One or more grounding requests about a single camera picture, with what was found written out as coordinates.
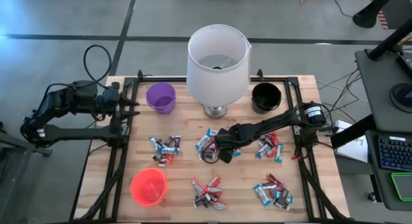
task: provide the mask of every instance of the lamp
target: lamp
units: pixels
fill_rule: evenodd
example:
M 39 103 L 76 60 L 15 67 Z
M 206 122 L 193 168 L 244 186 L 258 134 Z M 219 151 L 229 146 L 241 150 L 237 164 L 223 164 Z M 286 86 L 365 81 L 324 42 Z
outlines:
M 195 32 L 188 44 L 187 89 L 209 118 L 247 93 L 252 46 L 237 29 L 214 24 Z

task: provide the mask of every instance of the gray floor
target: gray floor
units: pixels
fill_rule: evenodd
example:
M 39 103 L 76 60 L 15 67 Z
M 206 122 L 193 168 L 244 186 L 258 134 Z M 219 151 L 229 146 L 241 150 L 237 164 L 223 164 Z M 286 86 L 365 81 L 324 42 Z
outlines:
M 370 0 L 343 0 L 342 9 L 350 15 Z M 130 0 L 0 0 L 0 35 L 120 35 Z M 198 28 L 222 23 L 234 26 L 247 37 L 277 39 L 383 40 L 392 30 L 379 24 L 370 30 L 355 26 L 340 14 L 333 0 L 137 0 L 128 35 L 190 36 Z M 47 85 L 87 79 L 82 54 L 90 44 L 102 44 L 112 54 L 117 41 L 57 41 L 0 39 L 0 120 L 9 133 L 20 136 L 24 115 L 38 106 Z M 361 45 L 252 44 L 252 72 L 263 69 L 267 75 L 314 74 L 317 80 L 331 82 L 356 69 L 353 53 L 372 48 Z M 92 74 L 107 67 L 103 52 L 89 56 Z M 129 42 L 124 45 L 117 75 L 136 75 L 137 70 L 153 75 L 185 75 L 187 43 Z M 334 85 L 344 87 L 344 80 Z M 362 82 L 352 87 L 366 100 Z M 333 103 L 340 91 L 321 90 L 325 103 Z M 354 98 L 349 95 L 344 102 Z M 370 113 L 365 102 L 343 110 L 355 120 Z M 344 119 L 334 114 L 335 119 Z M 53 120 L 66 127 L 85 127 L 87 115 Z M 77 191 L 89 142 L 55 144 L 51 158 L 35 155 L 19 189 L 15 219 L 30 223 L 66 221 Z M 351 217 L 364 221 L 408 223 L 412 214 L 386 210 L 366 200 L 372 191 L 368 176 L 342 174 Z

